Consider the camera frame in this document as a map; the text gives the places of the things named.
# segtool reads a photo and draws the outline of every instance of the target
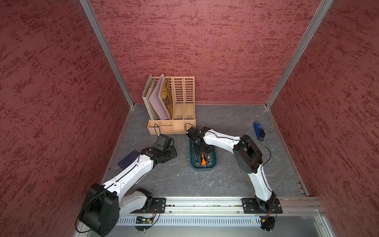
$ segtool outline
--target robotic arm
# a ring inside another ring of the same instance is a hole
[[[170,146],[172,140],[173,138],[164,134],[159,135],[153,147],[143,149],[138,158],[116,177],[103,185],[92,185],[77,220],[100,236],[106,236],[120,216],[151,207],[152,194],[144,189],[140,188],[131,195],[124,195],[157,164],[165,163],[177,156],[174,146]]]
[[[195,141],[195,155],[209,152],[213,146],[220,147],[234,154],[238,166],[246,172],[254,186],[257,208],[262,213],[269,213],[276,200],[275,194],[268,185],[263,171],[262,152],[252,139],[243,135],[233,137],[214,131],[208,127],[198,130],[191,127],[187,136]]]

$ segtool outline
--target blue stapler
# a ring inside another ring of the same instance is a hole
[[[258,121],[254,122],[254,129],[255,129],[255,133],[257,135],[257,139],[259,141],[263,141],[263,138],[265,137],[266,134],[265,134],[262,126],[259,124]]]

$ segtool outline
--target vented metal panel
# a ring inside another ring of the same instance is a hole
[[[136,216],[120,218],[117,226],[148,226],[150,224],[135,224]],[[260,217],[207,217],[207,216],[160,216],[157,226],[256,226],[260,227]]]

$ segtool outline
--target gray table surface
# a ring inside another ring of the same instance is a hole
[[[300,196],[295,172],[290,164],[267,111],[262,105],[196,105],[196,127],[210,127],[217,132],[256,140],[253,123],[259,121],[266,136],[262,142],[272,153],[264,165],[269,185],[277,196]],[[140,151],[152,146],[157,137],[147,129],[149,115],[144,105],[136,105],[124,142],[116,155],[116,162],[109,170],[114,177],[122,169],[117,163],[133,149]],[[254,196],[254,187],[246,173],[237,165],[234,155],[216,148],[217,165],[211,171],[195,171],[190,165],[189,138],[171,135],[175,139],[178,156],[164,164],[158,164],[147,173],[128,193],[142,187],[154,196]],[[258,144],[263,161],[269,157],[266,148]]]

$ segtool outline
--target teal plastic tray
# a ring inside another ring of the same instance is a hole
[[[194,141],[192,139],[190,139],[189,140],[189,153],[190,153],[191,158],[189,159],[189,163],[190,163],[191,167],[197,171],[212,170],[217,165],[217,157],[216,157],[215,147],[213,147],[211,150],[211,156],[212,156],[211,163],[213,164],[213,166],[212,167],[206,167],[206,168],[203,168],[203,167],[196,168],[194,165],[195,164],[195,151],[192,147],[193,144],[194,144]]]

